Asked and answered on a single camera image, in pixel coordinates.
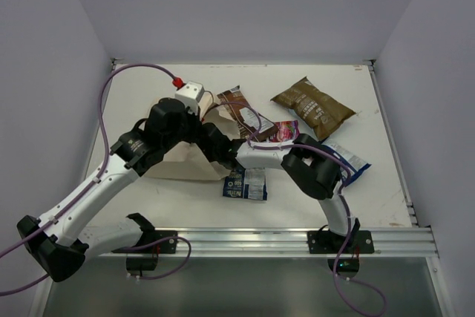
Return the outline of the beige paper bag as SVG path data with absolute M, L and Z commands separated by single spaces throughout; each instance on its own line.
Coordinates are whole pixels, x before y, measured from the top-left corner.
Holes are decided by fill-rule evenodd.
M 204 123 L 211 122 L 229 139 L 240 139 L 237 122 L 224 106 L 213 108 L 204 116 L 205 110 L 218 104 L 216 95 L 205 93 L 199 103 Z M 178 143 L 165 154 L 163 161 L 151 167 L 144 176 L 171 180 L 222 180 L 231 171 L 217 162 L 210 163 L 196 144 Z

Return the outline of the purple pink candy bag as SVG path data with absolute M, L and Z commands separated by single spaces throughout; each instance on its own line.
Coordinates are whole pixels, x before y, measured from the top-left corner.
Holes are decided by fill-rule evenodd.
M 278 131 L 266 139 L 268 143 L 281 143 L 288 140 L 294 140 L 300 134 L 298 121 L 288 120 L 275 123 Z

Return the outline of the light blue snack bag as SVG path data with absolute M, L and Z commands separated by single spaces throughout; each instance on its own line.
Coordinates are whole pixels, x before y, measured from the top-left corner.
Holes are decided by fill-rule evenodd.
M 320 142 L 325 141 L 346 120 L 356 115 L 353 109 L 320 91 L 306 76 L 275 95 L 271 101 L 302 119 Z

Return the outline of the dark blue snack packet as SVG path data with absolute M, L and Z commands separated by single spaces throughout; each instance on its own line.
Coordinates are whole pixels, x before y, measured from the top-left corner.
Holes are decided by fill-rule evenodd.
M 328 148 L 333 153 L 333 155 L 350 170 L 351 175 L 350 179 L 348 180 L 349 185 L 359 179 L 360 176 L 362 176 L 363 173 L 371 167 L 370 163 L 347 150 L 335 140 L 326 139 L 323 141 L 323 146 Z

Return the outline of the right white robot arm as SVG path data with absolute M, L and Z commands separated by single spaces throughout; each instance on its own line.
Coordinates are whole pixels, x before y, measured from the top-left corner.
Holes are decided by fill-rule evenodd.
M 352 180 L 350 168 L 309 135 L 281 143 L 249 143 L 230 140 L 216 125 L 205 123 L 198 131 L 197 144 L 210 162 L 231 170 L 285 171 L 304 194 L 321 205 L 330 231 L 327 240 L 333 248 L 347 252 L 356 245 L 360 223 L 342 194 Z

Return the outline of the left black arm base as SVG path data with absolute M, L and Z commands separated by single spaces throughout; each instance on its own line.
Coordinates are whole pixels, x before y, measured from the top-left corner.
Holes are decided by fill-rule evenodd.
M 176 252 L 176 237 L 177 231 L 172 230 L 144 232 L 136 245 L 115 249 L 112 252 L 139 255 L 126 258 L 125 267 L 131 275 L 142 277 L 145 272 L 152 272 L 157 268 L 161 255 L 172 255 Z

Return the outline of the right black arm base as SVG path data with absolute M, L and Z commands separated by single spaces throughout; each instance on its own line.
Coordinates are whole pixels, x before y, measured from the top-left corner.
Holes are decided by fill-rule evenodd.
M 319 230 L 307 232 L 307 246 L 313 255 L 336 255 L 340 250 L 345 237 L 335 235 L 323 226 Z M 360 257 L 375 252 L 373 238 L 368 230 L 358 230 L 352 235 L 345 246 L 338 263 L 335 258 L 328 258 L 330 270 L 336 265 L 336 272 L 344 278 L 355 278 L 360 269 Z

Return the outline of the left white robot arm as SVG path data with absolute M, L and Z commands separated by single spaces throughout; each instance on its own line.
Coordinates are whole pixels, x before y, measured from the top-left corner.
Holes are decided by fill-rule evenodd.
M 103 253 L 146 252 L 164 242 L 154 226 L 138 213 L 116 226 L 92 227 L 91 220 L 127 186 L 142 177 L 178 143 L 193 143 L 201 128 L 198 104 L 165 98 L 148 117 L 136 122 L 112 145 L 95 173 L 56 207 L 17 224 L 22 243 L 55 282 L 75 274 L 89 259 Z

